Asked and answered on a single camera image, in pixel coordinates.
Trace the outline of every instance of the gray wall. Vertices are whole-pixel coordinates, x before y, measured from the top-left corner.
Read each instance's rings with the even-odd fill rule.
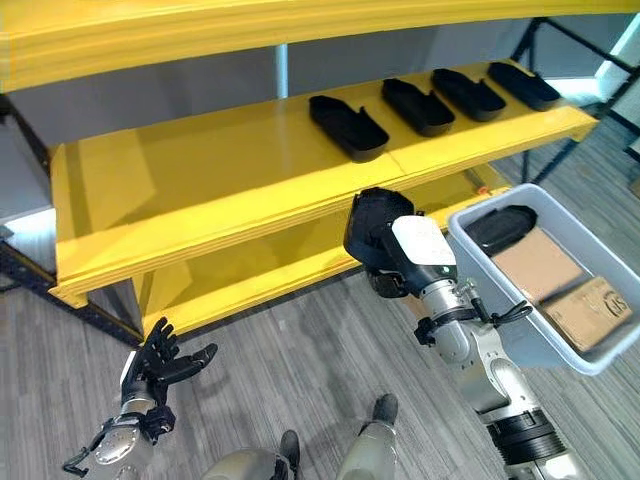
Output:
[[[609,50],[631,15],[562,17]],[[511,54],[527,20],[380,32],[289,46],[290,94],[409,72],[496,60]],[[539,36],[547,77],[592,76],[600,60],[548,28]],[[275,52],[262,48],[109,72],[13,92],[10,97],[48,145],[276,96]],[[0,137],[0,220],[49,201],[40,179]]]
[[[0,225],[50,205],[44,171],[18,150],[8,129],[0,125]]]
[[[633,15],[570,16],[558,20],[605,50]],[[339,85],[511,55],[528,20],[501,20],[314,40],[289,46],[292,95]],[[602,60],[548,26],[541,27],[537,70],[547,78],[592,77]]]
[[[47,145],[276,96],[275,50],[260,48],[118,70],[12,92]]]

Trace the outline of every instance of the robot forearm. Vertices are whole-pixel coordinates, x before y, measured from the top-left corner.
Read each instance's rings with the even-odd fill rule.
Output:
[[[562,443],[495,327],[479,319],[449,322],[433,332],[462,394],[485,424],[517,480],[590,478]]]

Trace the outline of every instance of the metal shelf frame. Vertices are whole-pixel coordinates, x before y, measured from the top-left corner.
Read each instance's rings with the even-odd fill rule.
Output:
[[[616,57],[615,55],[611,55],[610,53],[605,52],[597,45],[594,45],[584,37],[564,27],[563,25],[559,24],[557,21],[549,17],[536,17],[531,20],[531,23],[529,24],[529,26],[527,27],[527,30],[525,30],[524,34],[522,35],[522,38],[520,39],[518,46],[513,52],[513,55],[511,55],[511,59],[513,61],[519,62],[522,56],[525,53],[527,53],[528,54],[527,67],[532,72],[534,72],[536,69],[536,34],[542,25],[549,25],[550,27],[559,31],[560,33],[570,38],[571,40],[591,50],[596,55],[602,57],[605,60],[610,61],[611,63],[621,68],[623,71],[625,71],[628,74],[624,83],[620,85],[620,87],[618,87],[618,89],[615,92],[613,92],[611,97],[609,97],[609,99],[606,102],[599,105],[596,111],[592,114],[592,116],[596,120],[598,121],[602,120],[607,115],[609,115],[609,113],[611,112],[615,104],[636,83],[636,81],[638,80],[638,77],[640,77],[640,65],[635,65],[635,66],[630,65],[624,60],[621,60],[620,58]],[[558,152],[556,156],[553,157],[532,180],[529,180],[529,161],[530,161],[531,151],[530,150],[524,151],[522,154],[521,183],[530,182],[530,183],[539,184],[540,182],[542,182],[551,174],[551,172],[553,172],[556,168],[558,168],[558,166],[571,154],[571,152],[573,152],[576,149],[579,143],[580,142],[577,140],[569,139],[567,143],[564,145],[564,147],[562,147],[560,152]]]
[[[600,106],[595,115],[596,119],[605,117],[615,103],[637,81],[638,76],[640,76],[640,68],[638,66],[628,65],[626,62],[603,51],[596,45],[593,45],[580,37],[575,32],[572,32],[558,24],[555,20],[548,17],[536,17],[531,21],[511,57],[514,61],[518,61],[525,53],[528,53],[529,69],[532,71],[535,70],[535,36],[539,27],[543,24],[550,25],[557,29],[574,41],[582,44],[586,48],[589,48],[602,58],[611,61],[613,64],[622,68],[629,74],[626,82],[605,104]],[[23,147],[21,150],[28,150],[27,154],[35,157],[46,174],[50,176],[51,157],[48,149],[38,138],[37,134],[29,126],[28,122],[23,118],[20,112],[11,103],[7,95],[4,94],[0,94],[0,123],[8,127],[15,137],[15,141],[20,143]],[[562,151],[533,179],[533,182],[539,183],[544,180],[576,148],[577,144],[577,140],[569,140]],[[522,166],[523,181],[528,180],[528,170],[529,152],[526,151],[524,153],[524,162]],[[9,243],[4,239],[0,239],[0,267],[0,272],[14,282],[10,285],[11,288],[15,285],[23,286],[53,305],[62,308],[125,344],[135,346],[144,340],[142,328],[139,328],[138,325],[136,325],[141,319],[134,319],[131,321],[131,319],[117,318],[91,301],[82,308],[73,308],[67,303],[61,301],[59,298],[50,294],[49,290],[57,283],[56,272],[50,272],[43,269],[36,262],[9,245]]]

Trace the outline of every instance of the shelf board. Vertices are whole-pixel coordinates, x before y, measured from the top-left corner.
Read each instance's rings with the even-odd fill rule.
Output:
[[[491,167],[474,169],[492,193],[507,183]],[[442,229],[449,215],[490,194],[476,195],[463,173],[405,194]],[[196,329],[337,273],[358,262],[342,248],[348,210],[134,277],[145,334],[167,316],[178,334]]]
[[[486,64],[458,70],[478,78]],[[427,74],[401,77],[421,88]],[[351,162],[309,119],[309,96],[123,130],[57,148],[58,285],[78,295],[347,208],[372,185],[406,190],[565,136],[595,120],[560,103],[534,112],[503,92],[488,124],[456,112],[450,133],[414,134],[381,99],[381,82],[325,92],[367,111],[390,134],[374,161]]]
[[[5,91],[247,48],[473,21],[637,12],[637,0],[7,0]]]

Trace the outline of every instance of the gray carpet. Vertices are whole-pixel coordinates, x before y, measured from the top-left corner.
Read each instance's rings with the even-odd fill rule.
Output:
[[[622,153],[631,140],[605,121],[543,186],[640,271],[640,200],[627,190],[640,165]],[[533,168],[557,149],[534,152]],[[518,164],[497,162],[515,178]],[[214,341],[220,351],[206,371],[172,387],[176,430],[161,439],[145,478],[197,479],[225,453],[276,448],[294,428],[304,478],[329,480],[386,391],[400,400],[397,479],[505,478],[447,369],[417,345],[415,319],[374,295],[362,273],[231,320],[183,344],[191,352]],[[0,332],[0,477],[4,467],[11,479],[67,478],[62,461],[117,411],[127,348],[21,289],[0,297]],[[598,377],[525,373],[594,477],[640,478],[640,346]]]

